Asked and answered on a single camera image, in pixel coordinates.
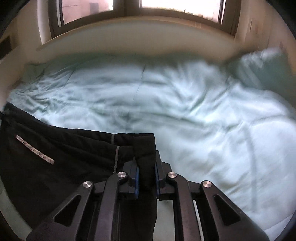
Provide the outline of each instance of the black shorts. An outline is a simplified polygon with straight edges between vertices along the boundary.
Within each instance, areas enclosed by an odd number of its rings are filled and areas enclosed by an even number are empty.
[[[0,175],[35,228],[85,181],[106,180],[135,157],[139,199],[125,203],[121,240],[152,240],[157,216],[153,134],[109,134],[47,125],[7,103],[0,129]]]

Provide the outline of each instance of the brown window frame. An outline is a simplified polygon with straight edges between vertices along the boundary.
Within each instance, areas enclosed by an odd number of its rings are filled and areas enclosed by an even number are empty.
[[[141,4],[141,0],[113,0],[112,11],[101,12],[101,13],[85,16],[75,21],[64,24],[63,14],[62,14],[62,1],[49,0],[48,1],[49,26],[50,26],[52,38],[90,23],[94,23],[94,22],[98,22],[106,19],[129,17],[129,16],[163,16],[163,17],[185,19],[185,20],[194,21],[194,22],[198,22],[198,23],[202,23],[202,24],[214,27],[232,36],[235,36],[237,27],[238,27],[240,8],[241,8],[241,0],[226,0],[223,21],[222,23],[220,23],[221,16],[222,16],[222,9],[223,9],[223,6],[222,6],[220,7],[218,23],[215,23],[211,20],[196,16],[196,15],[184,13],[184,12],[178,12],[178,11],[173,11],[168,9],[158,9],[158,8],[142,8],[140,4]]]

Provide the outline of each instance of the triangular cutout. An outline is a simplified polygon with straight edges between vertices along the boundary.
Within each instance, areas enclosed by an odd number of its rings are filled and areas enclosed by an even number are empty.
[[[73,221],[80,199],[80,195],[76,196],[58,215],[56,215],[54,221],[69,227]]]
[[[240,221],[239,215],[219,195],[215,195],[214,200],[225,226]]]

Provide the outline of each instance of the mattress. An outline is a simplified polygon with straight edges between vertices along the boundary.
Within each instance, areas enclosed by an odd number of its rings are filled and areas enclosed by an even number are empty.
[[[173,171],[212,181],[275,240],[296,209],[295,83],[278,49],[219,65],[81,53],[28,64],[8,101],[58,127],[154,133]],[[31,229],[1,190],[0,210],[25,239]],[[172,203],[161,201],[154,240],[172,239]]]

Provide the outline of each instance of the round metal pin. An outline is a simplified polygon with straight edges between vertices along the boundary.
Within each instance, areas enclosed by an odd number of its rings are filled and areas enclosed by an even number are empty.
[[[170,177],[170,178],[175,178],[176,176],[177,176],[177,173],[175,173],[175,172],[168,173],[168,177]]]
[[[91,181],[86,181],[83,183],[83,187],[84,188],[90,188],[92,186],[92,182]]]
[[[205,188],[210,188],[212,186],[212,183],[210,181],[204,181],[202,183],[202,185],[205,187]]]
[[[125,172],[119,172],[117,174],[117,176],[120,177],[120,178],[123,178],[123,177],[126,177],[126,173]]]

